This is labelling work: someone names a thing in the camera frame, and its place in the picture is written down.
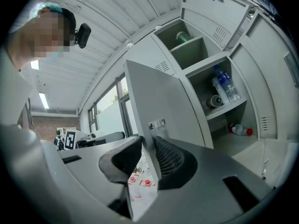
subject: open locker door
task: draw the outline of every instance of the open locker door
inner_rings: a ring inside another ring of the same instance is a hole
[[[259,137],[296,139],[299,59],[284,32],[256,11],[229,59],[240,69],[252,95]]]
[[[179,79],[129,60],[125,63],[125,74],[138,134],[144,137],[143,145],[152,160],[155,147],[148,124],[161,119],[166,122],[169,138],[205,146],[195,112]]]
[[[181,19],[225,50],[249,9],[250,6],[240,0],[183,0]]]

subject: brick wall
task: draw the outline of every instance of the brick wall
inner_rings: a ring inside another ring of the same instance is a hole
[[[32,119],[35,130],[42,140],[53,142],[58,127],[76,127],[80,130],[79,118],[33,116]]]

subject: water bottle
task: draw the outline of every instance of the water bottle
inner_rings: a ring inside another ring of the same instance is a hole
[[[251,136],[252,135],[252,129],[248,129],[240,124],[229,124],[228,131],[230,133],[235,133],[235,134],[241,135],[241,136]]]
[[[234,83],[228,73],[221,71],[219,69],[219,65],[215,65],[214,70],[221,86],[228,96],[229,101],[234,102],[239,100],[241,96],[239,95],[238,90],[235,88]]]

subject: person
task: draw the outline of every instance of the person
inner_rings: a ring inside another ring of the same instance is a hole
[[[60,135],[60,131],[56,131],[57,137],[54,139],[54,144],[57,146],[57,150],[64,150],[64,138]]]
[[[28,126],[34,129],[28,100],[33,87],[20,71],[31,61],[52,56],[70,46],[75,39],[76,19],[72,12],[53,3],[37,4],[30,11],[30,18],[8,34],[0,49],[0,124],[17,124],[21,115],[28,117]]]

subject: white ceiling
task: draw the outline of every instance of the white ceiling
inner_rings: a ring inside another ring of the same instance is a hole
[[[76,110],[92,81],[108,58],[136,31],[157,17],[180,7],[181,0],[46,0],[72,11],[77,27],[87,23],[91,29],[86,48],[71,47],[63,57],[40,61],[40,69],[30,65],[22,74],[34,86],[30,99],[33,108],[43,108],[38,92],[46,93],[52,110]],[[28,20],[28,4],[12,26]]]

